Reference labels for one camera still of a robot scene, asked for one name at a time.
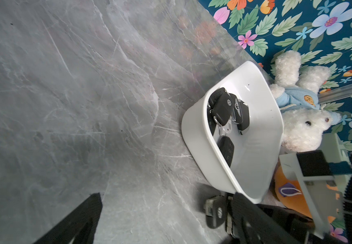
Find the green tissue box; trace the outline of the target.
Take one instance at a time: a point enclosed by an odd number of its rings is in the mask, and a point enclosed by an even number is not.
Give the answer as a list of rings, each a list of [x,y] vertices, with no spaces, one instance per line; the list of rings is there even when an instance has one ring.
[[[333,188],[344,194],[352,176],[352,166],[344,143],[336,133],[327,133],[322,135],[318,149],[322,151],[333,174],[336,184]]]

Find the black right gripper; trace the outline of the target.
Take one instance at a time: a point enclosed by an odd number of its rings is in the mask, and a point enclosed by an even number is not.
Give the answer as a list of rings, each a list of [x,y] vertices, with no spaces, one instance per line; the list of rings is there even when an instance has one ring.
[[[264,228],[273,230],[268,235],[270,244],[305,244],[310,238],[322,243],[341,243],[329,235],[328,217],[344,220],[348,241],[352,244],[352,176],[344,193],[330,190],[328,183],[334,183],[334,174],[339,173],[337,163],[327,163],[322,151],[286,154],[279,157],[283,173],[290,180],[296,180],[312,216],[311,222],[286,217],[283,224],[276,222]],[[352,174],[351,162],[342,163]]]

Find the black car key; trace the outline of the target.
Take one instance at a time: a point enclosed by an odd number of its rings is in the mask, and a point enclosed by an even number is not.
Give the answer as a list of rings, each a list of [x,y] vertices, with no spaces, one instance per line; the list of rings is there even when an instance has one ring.
[[[232,121],[234,124],[239,125],[243,122],[240,102],[236,95],[230,93],[230,97],[231,97],[231,102],[233,106]]]
[[[231,167],[235,146],[232,140],[227,136],[222,136],[218,142],[218,147],[229,167]]]
[[[211,109],[209,107],[207,108],[207,119],[208,119],[208,126],[210,129],[211,135],[214,135],[217,124],[214,121],[213,116],[211,115]]]
[[[215,196],[206,200],[204,206],[206,223],[210,229],[220,227],[227,220],[227,198]]]
[[[233,111],[233,102],[230,94],[224,92],[218,98],[211,110],[211,116],[219,126],[225,126]]]

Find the black car key front isolated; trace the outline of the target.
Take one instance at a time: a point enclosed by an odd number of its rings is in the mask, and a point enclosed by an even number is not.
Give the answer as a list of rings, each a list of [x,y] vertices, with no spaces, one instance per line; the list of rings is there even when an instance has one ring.
[[[214,105],[216,104],[216,102],[218,101],[218,99],[224,94],[226,93],[226,89],[221,87],[217,90],[215,90],[209,97],[208,99],[208,105],[210,108],[213,108]]]

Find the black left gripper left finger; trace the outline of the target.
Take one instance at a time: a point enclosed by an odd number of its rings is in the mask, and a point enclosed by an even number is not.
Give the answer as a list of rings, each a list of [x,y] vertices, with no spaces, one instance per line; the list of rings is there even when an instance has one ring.
[[[92,244],[102,208],[100,193],[90,195],[35,244]]]

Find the white plush bunny toy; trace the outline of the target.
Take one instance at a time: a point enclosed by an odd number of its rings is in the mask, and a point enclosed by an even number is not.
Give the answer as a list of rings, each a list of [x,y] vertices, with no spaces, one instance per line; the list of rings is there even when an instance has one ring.
[[[328,67],[301,68],[297,51],[286,51],[275,60],[275,82],[270,90],[284,123],[282,147],[298,153],[318,149],[323,133],[338,124],[342,116],[321,108],[320,87],[331,76]]]

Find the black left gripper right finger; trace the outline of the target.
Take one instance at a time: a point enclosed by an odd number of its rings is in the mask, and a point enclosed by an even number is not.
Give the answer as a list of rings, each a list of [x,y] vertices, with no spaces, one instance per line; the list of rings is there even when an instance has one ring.
[[[246,196],[236,193],[231,203],[232,218],[235,221],[239,235],[245,233],[245,223],[250,224],[252,230],[260,236],[264,244],[297,244],[298,241],[279,226],[256,204]]]

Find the orange plush toy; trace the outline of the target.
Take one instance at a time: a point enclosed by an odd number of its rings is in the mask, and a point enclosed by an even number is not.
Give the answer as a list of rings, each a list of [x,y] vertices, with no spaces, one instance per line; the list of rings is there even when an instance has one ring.
[[[281,165],[276,169],[274,182],[276,196],[285,207],[312,219],[299,182],[288,180],[283,173]]]

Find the white plastic storage box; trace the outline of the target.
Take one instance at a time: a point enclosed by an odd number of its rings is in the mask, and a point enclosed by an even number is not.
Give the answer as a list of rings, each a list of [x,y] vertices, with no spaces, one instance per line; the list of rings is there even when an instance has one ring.
[[[240,134],[237,126],[227,136],[235,146],[232,163],[219,147],[219,130],[211,133],[207,107],[211,94],[225,88],[249,107],[250,126]],[[266,195],[276,167],[282,141],[283,120],[279,107],[259,66],[244,62],[214,85],[184,114],[183,139],[209,184],[231,194],[241,193],[258,204]]]

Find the black silver flip key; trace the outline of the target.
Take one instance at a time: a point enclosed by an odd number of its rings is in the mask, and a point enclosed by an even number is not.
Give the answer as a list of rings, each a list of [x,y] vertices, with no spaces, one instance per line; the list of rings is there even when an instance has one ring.
[[[250,127],[250,114],[249,114],[249,107],[246,103],[242,100],[240,102],[240,110],[242,116],[242,122],[237,125],[238,131],[241,135],[245,135],[246,132],[249,130]]]

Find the white car key fob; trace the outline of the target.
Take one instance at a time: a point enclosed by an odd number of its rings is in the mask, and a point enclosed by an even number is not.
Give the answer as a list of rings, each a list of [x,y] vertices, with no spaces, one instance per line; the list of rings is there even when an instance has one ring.
[[[219,126],[219,135],[228,136],[232,131],[232,121],[229,120],[224,126]]]

